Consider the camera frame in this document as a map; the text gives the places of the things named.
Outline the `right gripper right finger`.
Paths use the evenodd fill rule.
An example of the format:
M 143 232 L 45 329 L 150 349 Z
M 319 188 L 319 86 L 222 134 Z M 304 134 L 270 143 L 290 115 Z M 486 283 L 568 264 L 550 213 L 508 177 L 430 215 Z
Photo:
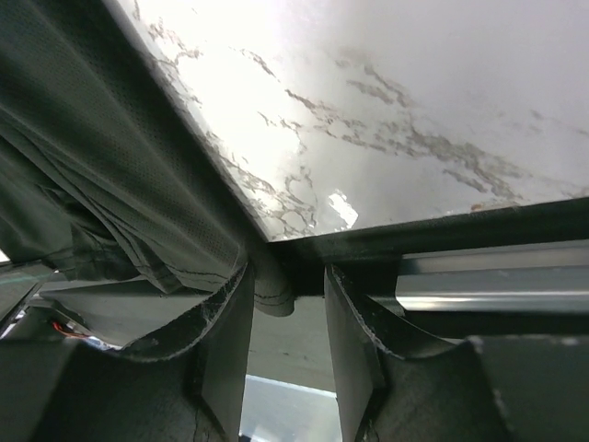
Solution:
M 587 439 L 586 337 L 450 343 L 359 293 L 335 266 L 324 293 L 344 440 Z

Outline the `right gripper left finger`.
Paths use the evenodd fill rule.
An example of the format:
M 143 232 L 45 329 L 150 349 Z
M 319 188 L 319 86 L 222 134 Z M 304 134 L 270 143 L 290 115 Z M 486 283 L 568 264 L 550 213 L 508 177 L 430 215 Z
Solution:
M 236 441 L 254 307 L 250 265 L 118 351 L 75 339 L 1 342 L 5 441 Z

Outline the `black t shirt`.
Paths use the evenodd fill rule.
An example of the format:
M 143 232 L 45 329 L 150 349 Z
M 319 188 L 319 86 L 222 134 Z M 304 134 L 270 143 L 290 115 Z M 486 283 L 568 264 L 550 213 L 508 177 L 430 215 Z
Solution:
M 74 280 L 217 291 L 261 311 L 291 286 L 199 140 L 100 1 L 1 5 L 1 249 Z

